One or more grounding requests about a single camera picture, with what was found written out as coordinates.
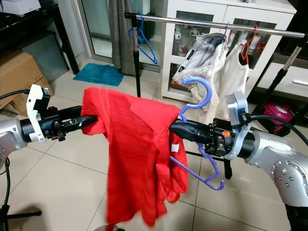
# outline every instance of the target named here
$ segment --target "blue bath mat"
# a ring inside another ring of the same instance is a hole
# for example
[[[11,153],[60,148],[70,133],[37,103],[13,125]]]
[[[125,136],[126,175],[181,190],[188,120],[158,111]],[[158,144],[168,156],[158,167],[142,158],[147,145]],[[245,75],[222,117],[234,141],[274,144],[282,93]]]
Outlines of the blue bath mat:
[[[73,79],[89,83],[119,86],[124,74],[114,66],[87,64]]]

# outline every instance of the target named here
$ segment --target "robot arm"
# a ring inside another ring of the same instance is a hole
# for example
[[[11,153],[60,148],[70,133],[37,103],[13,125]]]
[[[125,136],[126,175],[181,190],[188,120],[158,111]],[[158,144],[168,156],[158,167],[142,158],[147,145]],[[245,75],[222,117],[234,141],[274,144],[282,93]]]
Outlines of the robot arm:
[[[64,141],[68,132],[82,129],[97,121],[97,116],[80,116],[81,106],[58,111],[49,107],[47,89],[32,85],[27,99],[28,119],[0,121],[0,169],[8,155],[27,147],[29,142],[47,139]]]
[[[60,111],[55,107],[47,109],[49,98],[46,89],[31,87],[27,99],[29,119],[0,122],[0,168],[11,152],[29,142],[45,138],[64,141],[68,132],[97,121],[96,116],[80,116],[81,106]],[[208,154],[228,161],[242,158],[264,170],[285,203],[292,230],[308,230],[308,156],[281,137],[261,131],[250,133],[250,115],[243,94],[228,96],[227,103],[230,122],[215,118],[212,124],[205,125],[176,120],[170,130],[183,139],[203,143]]]
[[[181,138],[203,143],[208,154],[229,160],[239,157],[265,171],[285,203],[292,230],[308,230],[308,156],[281,137],[248,132],[250,115],[243,104],[244,95],[236,92],[227,99],[230,122],[215,118],[205,125],[177,120],[170,130]]]

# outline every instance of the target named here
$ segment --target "red hanger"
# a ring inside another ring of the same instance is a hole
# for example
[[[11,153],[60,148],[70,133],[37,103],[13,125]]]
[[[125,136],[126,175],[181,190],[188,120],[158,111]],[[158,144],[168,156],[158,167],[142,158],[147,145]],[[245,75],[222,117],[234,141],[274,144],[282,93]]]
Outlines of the red hanger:
[[[256,35],[256,33],[257,33],[257,29],[258,29],[258,26],[255,25],[255,32],[254,32],[254,35],[251,37],[251,39],[249,39],[249,40],[247,41],[247,43],[245,43],[245,44],[243,45],[242,50],[241,50],[242,59],[243,59],[243,60],[246,60],[246,63],[247,63],[247,64],[249,64],[249,61],[248,61],[249,44],[250,44],[251,41],[254,39],[254,37],[255,37],[255,35]],[[246,54],[243,55],[243,51],[244,51],[245,46],[247,46],[247,48],[246,48]]]

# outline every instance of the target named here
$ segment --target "tile floor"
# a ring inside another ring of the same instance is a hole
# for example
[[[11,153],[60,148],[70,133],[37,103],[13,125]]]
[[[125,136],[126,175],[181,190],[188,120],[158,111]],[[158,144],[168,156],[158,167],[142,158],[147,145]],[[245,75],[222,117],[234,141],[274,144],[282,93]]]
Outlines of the tile floor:
[[[80,105],[83,90],[98,86],[136,95],[135,79],[125,77],[119,87],[74,81],[69,71],[52,83],[55,96],[50,105],[58,109]],[[161,80],[157,73],[143,71],[141,95],[148,99],[183,107],[183,103],[161,99]],[[1,111],[0,120],[19,118]],[[189,119],[198,118],[198,110],[188,112]],[[308,129],[300,128],[308,135]],[[305,146],[293,133],[288,139],[299,151]],[[195,143],[185,141],[187,151],[197,152]],[[108,142],[102,135],[85,136],[80,131],[68,134],[66,141],[44,144],[30,143],[27,148],[10,155],[12,177],[10,213],[39,208],[42,216],[10,222],[11,231],[93,231],[104,225]],[[188,155],[191,169],[202,177],[212,174],[205,159]],[[160,218],[154,231],[289,231],[284,205],[267,175],[238,159],[232,162],[233,177],[224,190],[211,190],[196,178],[189,177],[189,191],[168,213]],[[0,176],[0,203],[3,203],[6,178]],[[118,225],[127,231],[151,230],[139,214]]]

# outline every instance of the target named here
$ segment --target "gray curtain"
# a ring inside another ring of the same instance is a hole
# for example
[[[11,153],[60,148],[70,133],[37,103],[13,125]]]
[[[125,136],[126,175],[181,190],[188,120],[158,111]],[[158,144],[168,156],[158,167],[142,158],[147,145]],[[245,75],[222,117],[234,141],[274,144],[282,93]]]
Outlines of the gray curtain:
[[[131,0],[109,0],[109,25],[112,43],[112,62],[122,73],[135,75],[133,40],[128,36],[131,20],[124,17],[124,11],[133,12]]]

